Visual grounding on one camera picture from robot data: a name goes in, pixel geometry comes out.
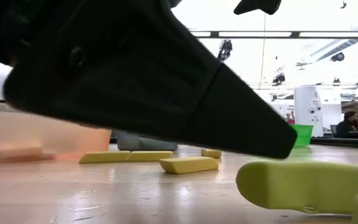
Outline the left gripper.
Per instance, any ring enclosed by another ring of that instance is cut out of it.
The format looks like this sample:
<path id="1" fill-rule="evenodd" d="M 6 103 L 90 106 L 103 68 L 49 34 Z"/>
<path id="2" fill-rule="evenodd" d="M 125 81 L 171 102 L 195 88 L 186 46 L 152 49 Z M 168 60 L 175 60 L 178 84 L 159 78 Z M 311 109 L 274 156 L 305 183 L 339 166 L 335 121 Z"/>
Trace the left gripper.
<path id="1" fill-rule="evenodd" d="M 0 63 L 15 69 L 78 68 L 83 49 L 61 32 L 80 0 L 0 0 Z"/>

